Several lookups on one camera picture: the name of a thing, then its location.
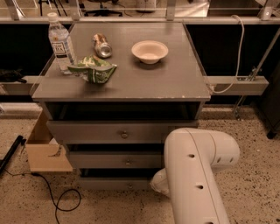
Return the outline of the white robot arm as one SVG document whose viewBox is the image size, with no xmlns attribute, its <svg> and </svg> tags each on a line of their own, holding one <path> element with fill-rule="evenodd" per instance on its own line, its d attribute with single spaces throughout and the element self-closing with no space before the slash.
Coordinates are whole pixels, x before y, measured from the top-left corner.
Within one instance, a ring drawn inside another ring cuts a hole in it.
<svg viewBox="0 0 280 224">
<path fill-rule="evenodd" d="M 239 156 L 238 143 L 225 132 L 175 129 L 164 142 L 164 169 L 150 185 L 170 198 L 175 224 L 230 224 L 214 173 Z"/>
</svg>

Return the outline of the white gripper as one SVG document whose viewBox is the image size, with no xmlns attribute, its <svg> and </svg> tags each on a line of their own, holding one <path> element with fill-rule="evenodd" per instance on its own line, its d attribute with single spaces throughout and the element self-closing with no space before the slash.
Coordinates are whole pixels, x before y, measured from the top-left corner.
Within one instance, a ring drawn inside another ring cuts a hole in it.
<svg viewBox="0 0 280 224">
<path fill-rule="evenodd" d="M 161 169 L 153 176 L 150 186 L 155 192 L 162 193 L 165 196 L 170 195 L 165 169 Z"/>
</svg>

